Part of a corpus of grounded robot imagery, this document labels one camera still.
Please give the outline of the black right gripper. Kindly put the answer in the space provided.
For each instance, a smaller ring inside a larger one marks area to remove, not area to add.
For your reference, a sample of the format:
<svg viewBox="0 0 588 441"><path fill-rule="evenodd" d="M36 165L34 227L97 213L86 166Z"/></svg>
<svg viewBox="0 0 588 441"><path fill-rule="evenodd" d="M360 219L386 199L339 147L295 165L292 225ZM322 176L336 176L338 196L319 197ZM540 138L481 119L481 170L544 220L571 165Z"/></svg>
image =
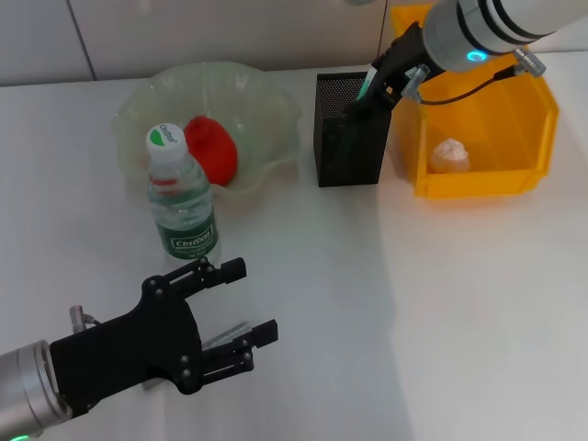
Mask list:
<svg viewBox="0 0 588 441"><path fill-rule="evenodd" d="M345 108L347 118L366 119L380 110L396 107L399 93L407 85L407 72L425 65L429 81L441 74L424 45L424 31L413 22L372 63L375 73L366 73L355 100Z"/></svg>

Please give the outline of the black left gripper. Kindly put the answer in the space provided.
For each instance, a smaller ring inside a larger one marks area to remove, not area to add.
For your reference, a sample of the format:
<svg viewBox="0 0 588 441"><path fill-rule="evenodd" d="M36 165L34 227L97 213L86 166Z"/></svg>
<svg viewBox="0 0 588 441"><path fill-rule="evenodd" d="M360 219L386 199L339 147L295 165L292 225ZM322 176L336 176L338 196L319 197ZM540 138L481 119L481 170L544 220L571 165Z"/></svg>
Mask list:
<svg viewBox="0 0 588 441"><path fill-rule="evenodd" d="M180 393L254 369L253 350L278 340L277 322L239 323L202 346L187 298L246 277L241 257L219 267L201 257L143 282L131 311L50 344L58 390L72 409L150 379L167 379Z"/></svg>

